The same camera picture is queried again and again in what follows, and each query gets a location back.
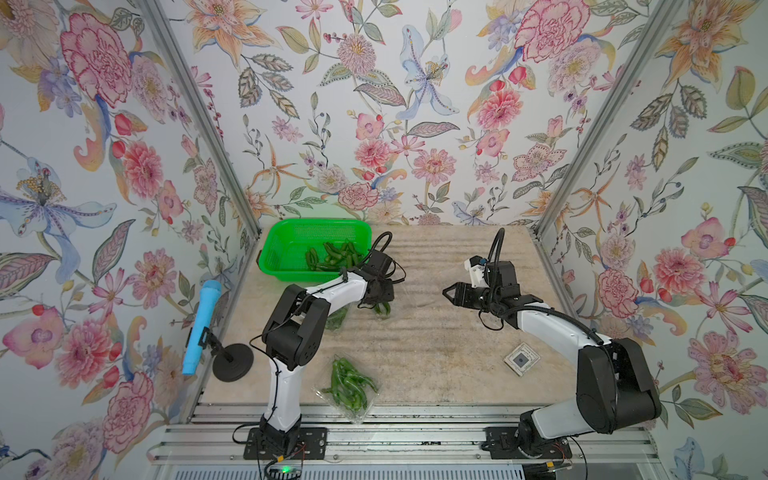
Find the clear clamshell container front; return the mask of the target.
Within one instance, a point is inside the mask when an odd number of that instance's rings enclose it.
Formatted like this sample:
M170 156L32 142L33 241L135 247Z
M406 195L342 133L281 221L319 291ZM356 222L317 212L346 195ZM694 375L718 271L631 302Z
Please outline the clear clamshell container front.
M334 355L313 386L319 399L356 424L368 416L382 389L369 369L344 355Z

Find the clear clamshell container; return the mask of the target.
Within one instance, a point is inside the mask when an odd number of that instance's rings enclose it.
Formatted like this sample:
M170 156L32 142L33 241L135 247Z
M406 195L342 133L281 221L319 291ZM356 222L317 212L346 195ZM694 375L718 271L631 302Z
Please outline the clear clamshell container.
M377 319L387 320L392 316L393 307L390 302L380 302L373 306L373 311Z
M368 416L382 389L369 369L344 355L334 355L313 386L319 399L356 424Z
M344 306L331 313L326 320L325 329L328 331L339 330L343 326L343 323L348 315L348 311L349 307Z

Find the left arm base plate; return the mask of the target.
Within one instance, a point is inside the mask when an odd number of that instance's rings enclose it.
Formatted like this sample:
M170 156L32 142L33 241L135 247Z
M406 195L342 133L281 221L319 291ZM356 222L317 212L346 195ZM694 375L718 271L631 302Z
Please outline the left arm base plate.
M243 451L245 460L324 460L328 430L321 427L299 427L288 432L251 428Z

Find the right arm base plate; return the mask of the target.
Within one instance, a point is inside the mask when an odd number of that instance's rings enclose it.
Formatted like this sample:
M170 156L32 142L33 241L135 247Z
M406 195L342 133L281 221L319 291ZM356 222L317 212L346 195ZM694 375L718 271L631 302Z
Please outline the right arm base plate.
M527 428L520 433L517 426L487 427L480 444L493 460L565 460L572 458L563 439L542 439Z

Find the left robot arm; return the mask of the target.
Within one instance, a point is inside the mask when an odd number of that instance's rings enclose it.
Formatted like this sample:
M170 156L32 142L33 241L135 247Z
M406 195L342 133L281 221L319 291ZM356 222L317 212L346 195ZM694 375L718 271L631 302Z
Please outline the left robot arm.
M313 286L289 285L270 315L261 340L270 359L270 393L259 422L264 443L291 453L300 424L300 393L305 367L319 350L328 317L349 305L376 306L394 299L398 264L372 249L362 263Z

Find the green peppers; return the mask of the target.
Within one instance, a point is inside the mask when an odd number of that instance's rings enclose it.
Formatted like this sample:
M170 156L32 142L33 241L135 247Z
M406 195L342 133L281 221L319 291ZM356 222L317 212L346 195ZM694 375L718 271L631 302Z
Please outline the green peppers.
M351 269L363 260L363 254L351 241L325 242L320 249L310 247L305 252L305 262L310 271L337 273Z

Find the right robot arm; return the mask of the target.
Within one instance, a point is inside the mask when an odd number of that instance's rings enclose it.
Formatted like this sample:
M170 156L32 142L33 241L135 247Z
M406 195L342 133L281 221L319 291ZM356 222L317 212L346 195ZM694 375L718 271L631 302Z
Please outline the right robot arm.
M512 446L536 457L559 440L582 434L611 434L654 420L661 401L640 345L610 338L580 321L523 294L514 265L474 256L465 262L470 281L442 291L452 305L491 314L514 329L533 335L576 368L570 400L521 415Z

